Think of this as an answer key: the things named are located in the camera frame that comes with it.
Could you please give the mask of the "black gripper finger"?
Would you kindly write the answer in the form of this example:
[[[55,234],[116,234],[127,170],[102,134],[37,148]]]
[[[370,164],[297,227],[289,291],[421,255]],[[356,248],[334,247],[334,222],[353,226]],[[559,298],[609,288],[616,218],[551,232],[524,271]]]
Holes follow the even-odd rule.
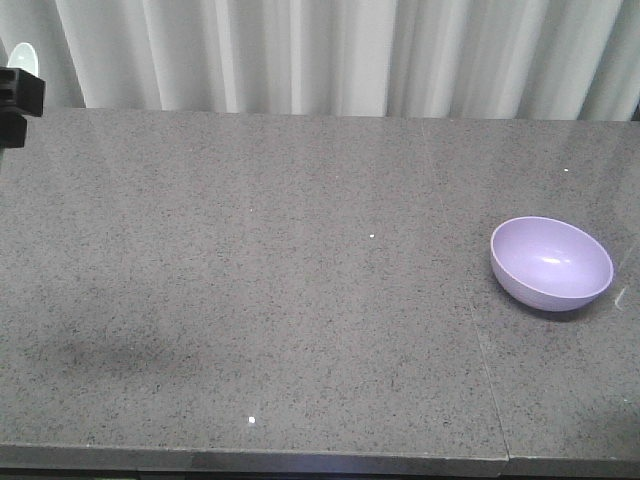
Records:
[[[0,147],[23,148],[26,139],[27,120],[15,112],[0,113]]]
[[[1,111],[41,117],[45,81],[21,68],[2,67],[0,74]]]

